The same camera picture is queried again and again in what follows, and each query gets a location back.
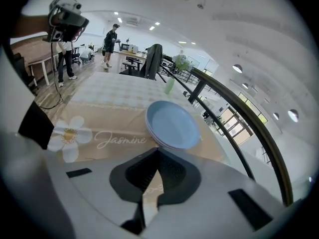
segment floor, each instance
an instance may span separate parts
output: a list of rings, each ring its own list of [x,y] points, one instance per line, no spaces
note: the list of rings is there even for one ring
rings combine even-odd
[[[43,109],[43,111],[47,114],[50,120],[56,120],[60,116],[63,108],[70,101],[72,96],[75,94],[77,88],[81,85],[81,83],[85,79],[91,76],[94,72],[118,74],[124,71],[124,65],[122,65],[122,63],[126,60],[125,55],[121,55],[119,53],[112,54],[111,61],[110,61],[110,64],[112,65],[112,67],[109,68],[108,70],[105,70],[101,67],[102,60],[103,60],[102,54],[96,53],[94,62],[81,64],[81,65],[73,64],[72,65],[73,73],[78,77],[76,80],[69,80],[66,73],[66,68],[65,67],[63,68],[64,86],[62,88],[58,87],[58,90],[60,94],[62,95],[64,102],[50,110]],[[56,77],[55,80],[57,83],[58,81],[57,72],[55,72],[55,77]],[[45,107],[45,108],[52,107],[56,105],[59,101],[59,95],[55,89],[52,73],[48,75],[48,79],[50,82],[50,86],[46,85],[44,79],[38,82],[39,90],[37,91],[37,97],[35,97],[35,102],[39,106]]]

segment cable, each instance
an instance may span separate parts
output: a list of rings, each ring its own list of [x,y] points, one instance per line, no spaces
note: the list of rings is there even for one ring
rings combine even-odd
[[[57,93],[59,94],[60,98],[59,98],[59,101],[56,105],[52,106],[52,107],[42,107],[42,106],[39,106],[40,108],[42,109],[45,109],[45,110],[50,110],[50,109],[53,109],[54,107],[57,107],[60,103],[64,102],[59,90],[58,90],[58,87],[56,85],[56,80],[55,80],[55,72],[54,72],[54,69],[53,69],[53,47],[52,47],[53,43],[51,43],[51,68],[52,68],[52,71],[53,71],[53,77],[54,77],[54,85],[55,85],[55,89],[57,91]]]

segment black slot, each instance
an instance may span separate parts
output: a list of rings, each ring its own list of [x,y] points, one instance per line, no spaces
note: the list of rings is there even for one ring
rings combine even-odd
[[[83,168],[83,169],[79,169],[79,170],[74,170],[74,171],[70,171],[70,172],[66,172],[66,175],[69,178],[73,178],[73,177],[77,177],[77,176],[81,176],[87,173],[92,173],[92,170],[89,168]]]
[[[254,228],[254,231],[262,228],[272,220],[242,189],[230,191],[228,194]]]

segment standing person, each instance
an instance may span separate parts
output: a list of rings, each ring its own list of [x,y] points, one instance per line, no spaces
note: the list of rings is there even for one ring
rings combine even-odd
[[[87,62],[91,59],[91,57],[94,57],[94,51],[93,46],[90,45],[82,52],[82,54],[80,55],[80,59],[82,60],[82,62]]]
[[[69,80],[78,78],[72,71],[72,52],[74,51],[72,42],[57,42],[56,51],[59,53],[58,73],[59,73],[59,87],[63,87],[63,59],[65,59],[66,72]]]
[[[103,64],[101,65],[104,69],[107,69],[108,67],[112,67],[112,65],[110,65],[110,58],[114,50],[115,42],[118,39],[118,34],[115,31],[119,27],[120,25],[114,24],[112,30],[106,34],[106,37],[104,39],[103,50],[105,50],[105,56],[104,56]]]

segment blue plate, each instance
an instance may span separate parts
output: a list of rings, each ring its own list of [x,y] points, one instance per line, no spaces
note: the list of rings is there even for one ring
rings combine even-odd
[[[190,149],[200,139],[194,118],[184,108],[172,102],[152,103],[146,111],[146,121],[152,133],[172,148]]]

